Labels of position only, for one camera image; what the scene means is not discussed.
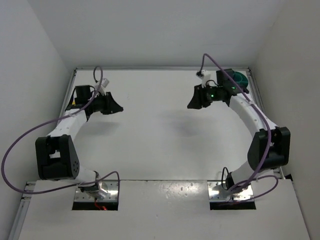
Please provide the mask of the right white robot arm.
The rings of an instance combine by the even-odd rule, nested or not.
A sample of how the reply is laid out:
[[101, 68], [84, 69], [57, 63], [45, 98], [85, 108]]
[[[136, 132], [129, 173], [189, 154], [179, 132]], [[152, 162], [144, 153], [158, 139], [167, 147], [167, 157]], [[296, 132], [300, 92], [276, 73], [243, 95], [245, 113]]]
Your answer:
[[261, 174], [288, 164], [291, 132], [261, 112], [244, 83], [243, 74], [231, 68], [218, 70], [216, 80], [213, 80], [211, 73], [202, 69], [196, 76], [201, 79], [201, 84], [194, 86], [187, 108], [200, 110], [213, 102], [223, 102], [239, 116], [252, 136], [246, 162], [227, 174], [227, 190], [238, 192]]

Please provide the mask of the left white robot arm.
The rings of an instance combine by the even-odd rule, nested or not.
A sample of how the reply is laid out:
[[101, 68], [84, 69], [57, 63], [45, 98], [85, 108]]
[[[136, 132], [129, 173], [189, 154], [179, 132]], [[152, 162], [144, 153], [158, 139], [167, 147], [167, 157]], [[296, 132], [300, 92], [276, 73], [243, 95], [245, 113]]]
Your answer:
[[124, 109], [102, 86], [78, 85], [74, 88], [69, 103], [56, 128], [47, 136], [35, 141], [37, 170], [40, 179], [66, 181], [79, 185], [88, 195], [106, 194], [107, 187], [96, 180], [99, 174], [80, 165], [74, 139], [81, 127], [94, 113], [111, 115]]

